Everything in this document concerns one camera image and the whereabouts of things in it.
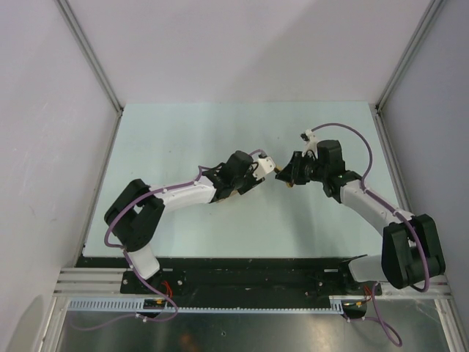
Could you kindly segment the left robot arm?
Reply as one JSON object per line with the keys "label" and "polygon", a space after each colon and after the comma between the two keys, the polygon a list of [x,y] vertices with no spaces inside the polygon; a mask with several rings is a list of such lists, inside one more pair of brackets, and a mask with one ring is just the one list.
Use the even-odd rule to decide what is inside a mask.
{"label": "left robot arm", "polygon": [[194,180],[152,187],[141,179],[128,183],[104,215],[108,225],[104,242],[123,251],[136,272],[136,284],[154,293],[162,284],[160,263],[150,242],[163,215],[192,205],[220,202],[245,194],[274,171],[273,159],[262,150],[237,150],[214,167],[199,166]]}

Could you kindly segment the brown cardboard express box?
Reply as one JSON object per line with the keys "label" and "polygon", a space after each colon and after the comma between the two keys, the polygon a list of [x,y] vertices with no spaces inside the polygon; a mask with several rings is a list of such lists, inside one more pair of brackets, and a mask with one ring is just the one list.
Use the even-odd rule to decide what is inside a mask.
{"label": "brown cardboard express box", "polygon": [[236,196],[236,195],[237,195],[237,193],[231,193],[231,194],[230,194],[229,196],[227,196],[227,197],[219,198],[219,199],[215,200],[214,203],[223,202],[223,201],[228,200],[229,198],[232,198],[232,197],[234,197],[234,196]]}

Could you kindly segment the yellow utility knife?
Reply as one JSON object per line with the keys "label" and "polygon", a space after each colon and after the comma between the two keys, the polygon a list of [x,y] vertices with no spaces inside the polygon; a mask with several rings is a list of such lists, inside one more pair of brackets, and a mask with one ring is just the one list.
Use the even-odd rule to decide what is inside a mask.
{"label": "yellow utility knife", "polygon": [[284,180],[283,178],[279,177],[279,175],[282,173],[282,168],[281,168],[281,167],[278,167],[278,166],[277,166],[277,167],[274,169],[274,172],[275,172],[275,174],[276,174],[276,175],[275,175],[275,179],[276,179],[276,180],[280,180],[280,181],[283,182],[283,183],[286,185],[286,187],[288,187],[288,188],[292,188],[292,187],[294,186],[293,183],[288,182],[288,181]]}

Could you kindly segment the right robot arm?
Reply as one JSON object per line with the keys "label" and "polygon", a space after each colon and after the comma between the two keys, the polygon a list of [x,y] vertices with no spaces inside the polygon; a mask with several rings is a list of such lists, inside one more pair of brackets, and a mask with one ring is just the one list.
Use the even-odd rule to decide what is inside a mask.
{"label": "right robot arm", "polygon": [[346,168],[340,142],[324,140],[305,152],[295,151],[289,163],[276,170],[276,179],[290,186],[322,184],[327,197],[354,210],[382,237],[379,255],[362,255],[346,261],[338,275],[339,288],[355,294],[364,282],[387,281],[396,289],[427,289],[432,277],[444,274],[446,263],[434,219],[416,216],[390,204],[363,178]]}

